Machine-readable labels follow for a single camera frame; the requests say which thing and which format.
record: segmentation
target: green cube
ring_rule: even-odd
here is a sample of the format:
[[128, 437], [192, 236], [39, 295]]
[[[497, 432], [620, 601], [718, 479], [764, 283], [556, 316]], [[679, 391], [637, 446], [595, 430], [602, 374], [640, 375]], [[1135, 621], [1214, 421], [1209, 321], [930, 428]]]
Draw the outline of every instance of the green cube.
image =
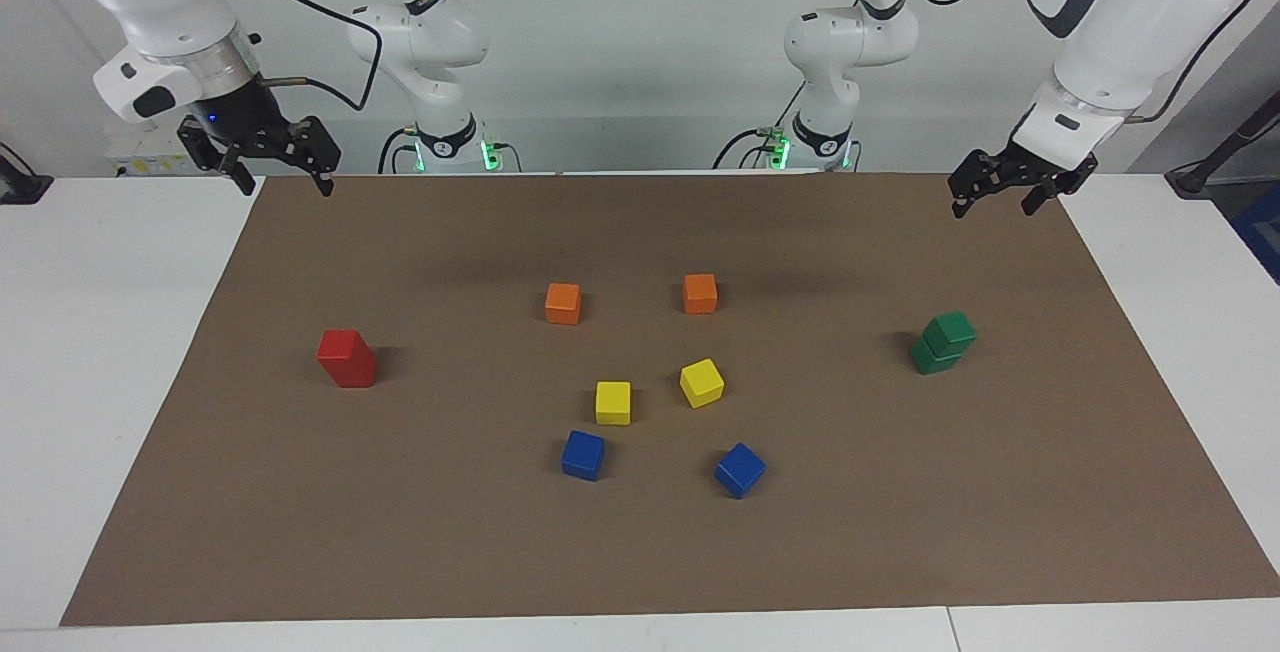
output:
[[977, 338], [978, 333], [964, 313], [938, 315], [924, 328], [924, 342], [937, 360], [965, 354]]
[[915, 363], [915, 369], [920, 370], [920, 374], [937, 374], [940, 371], [947, 371], [948, 369], [956, 366], [960, 357], [964, 355], [952, 355], [950, 357], [934, 357], [933, 350], [929, 350], [929, 343], [924, 338], [915, 341], [911, 347], [911, 361]]

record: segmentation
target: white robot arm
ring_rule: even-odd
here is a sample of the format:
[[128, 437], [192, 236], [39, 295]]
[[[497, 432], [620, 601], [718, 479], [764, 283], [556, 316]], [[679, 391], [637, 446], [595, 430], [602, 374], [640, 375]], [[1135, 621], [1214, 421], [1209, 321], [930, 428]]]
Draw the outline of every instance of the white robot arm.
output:
[[974, 150], [951, 174], [955, 215], [1007, 187], [1033, 187], [1023, 201], [1028, 215], [1074, 193], [1097, 169], [1094, 147], [1247, 1], [1028, 0], [1065, 45], [1005, 151]]
[[[484, 123], [476, 120], [449, 72], [480, 64], [489, 53], [489, 36], [477, 15], [461, 0], [398, 0], [361, 8], [355, 18], [383, 36], [379, 68], [410, 96], [426, 169], [484, 172], [490, 164]], [[364, 60], [374, 59], [370, 37], [352, 29], [349, 40]]]
[[792, 167], [847, 165], [849, 134], [860, 91], [850, 73], [910, 56], [920, 37], [908, 0], [854, 0], [791, 19], [787, 59], [805, 78], [796, 113], [786, 120]]
[[332, 193], [340, 150], [317, 118], [284, 119], [227, 0], [97, 1], [127, 40], [93, 76], [115, 114], [141, 122], [186, 106], [192, 114], [178, 136], [202, 169], [218, 170], [248, 195], [253, 178], [241, 159], [274, 158]]

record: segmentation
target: toy block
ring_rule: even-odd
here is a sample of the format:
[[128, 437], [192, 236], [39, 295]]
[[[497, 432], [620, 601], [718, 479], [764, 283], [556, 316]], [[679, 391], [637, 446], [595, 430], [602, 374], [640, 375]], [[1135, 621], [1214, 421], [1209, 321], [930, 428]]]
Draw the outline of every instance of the toy block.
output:
[[938, 315], [924, 328], [924, 341], [934, 359], [963, 355], [978, 338], [978, 332], [964, 313]]
[[709, 315], [716, 311], [719, 295], [716, 291], [714, 274], [686, 274], [685, 275], [685, 314]]
[[552, 324], [577, 324], [582, 315], [582, 288], [553, 282], [547, 288], [547, 320]]
[[755, 487], [756, 482], [760, 482], [765, 466], [764, 460], [756, 456], [750, 447], [739, 442], [716, 465], [716, 479], [724, 485], [724, 489], [728, 489], [735, 500], [741, 500]]
[[940, 371], [946, 371], [960, 361], [964, 355], [952, 355], [950, 357], [937, 357], [933, 355], [933, 350], [929, 348], [929, 343], [924, 338], [915, 341], [911, 346], [911, 361], [915, 363], [915, 369], [920, 374], [937, 374]]
[[316, 361], [338, 387], [372, 387], [378, 357], [356, 329], [325, 329]]
[[716, 363], [703, 360], [680, 370], [680, 388], [696, 410], [724, 396], [724, 378], [716, 369]]
[[568, 433], [564, 452], [561, 453], [561, 470], [564, 474], [595, 482], [600, 479], [604, 466], [604, 438], [585, 432]]
[[631, 424], [631, 383], [595, 383], [595, 424]]

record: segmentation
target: brown mat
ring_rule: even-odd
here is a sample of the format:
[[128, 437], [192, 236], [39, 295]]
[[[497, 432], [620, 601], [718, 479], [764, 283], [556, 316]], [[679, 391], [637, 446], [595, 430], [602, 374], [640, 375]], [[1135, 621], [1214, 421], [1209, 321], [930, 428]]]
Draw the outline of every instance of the brown mat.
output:
[[[1071, 223], [1018, 199], [271, 179], [63, 624], [1280, 596]], [[690, 272], [722, 311], [680, 313]], [[549, 281], [580, 328], [541, 322]], [[980, 338], [922, 378], [952, 309]], [[380, 347], [376, 387], [329, 383], [326, 327]], [[707, 356], [728, 391], [692, 411]], [[635, 384], [632, 427], [591, 424], [599, 379]], [[573, 428], [609, 441], [596, 484], [558, 469]], [[740, 441], [769, 471], [732, 501]]]

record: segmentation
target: white table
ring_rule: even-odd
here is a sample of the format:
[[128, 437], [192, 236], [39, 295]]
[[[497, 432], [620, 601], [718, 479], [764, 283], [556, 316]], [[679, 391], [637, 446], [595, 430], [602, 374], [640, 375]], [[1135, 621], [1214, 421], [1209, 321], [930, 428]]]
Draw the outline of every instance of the white table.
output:
[[[1280, 288], [1160, 178], [1098, 177], [1065, 204], [1280, 564]], [[63, 179], [0, 208], [0, 651], [1280, 649], [1276, 599], [56, 630], [251, 206], [218, 179]]]

